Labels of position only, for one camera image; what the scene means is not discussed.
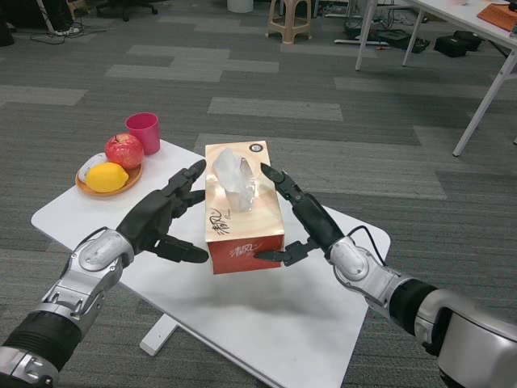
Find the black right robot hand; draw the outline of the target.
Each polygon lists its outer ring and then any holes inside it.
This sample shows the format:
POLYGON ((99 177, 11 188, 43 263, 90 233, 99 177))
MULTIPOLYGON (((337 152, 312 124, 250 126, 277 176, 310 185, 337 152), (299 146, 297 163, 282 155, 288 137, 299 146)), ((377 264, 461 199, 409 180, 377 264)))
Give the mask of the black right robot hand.
POLYGON ((309 237, 305 243, 295 241, 283 251, 258 252, 254 258, 291 266, 316 249, 321 249, 328 258, 330 248, 344 237, 337 223, 314 196, 303 192, 284 171, 277 171, 263 162, 260 167, 262 173, 275 184, 276 191, 292 205, 293 214, 309 237))

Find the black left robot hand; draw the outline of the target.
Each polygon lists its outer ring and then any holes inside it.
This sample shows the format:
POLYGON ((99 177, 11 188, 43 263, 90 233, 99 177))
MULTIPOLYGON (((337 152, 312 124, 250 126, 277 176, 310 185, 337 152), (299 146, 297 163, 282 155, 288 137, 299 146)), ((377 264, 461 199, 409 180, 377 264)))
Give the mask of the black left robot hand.
POLYGON ((191 190, 205 168, 206 162, 199 160, 181 169, 164 188, 152 191, 128 212, 116 231, 128 240, 135 255, 148 251, 176 263, 208 261, 206 250, 168 235, 174 219, 205 200, 204 190, 191 190))

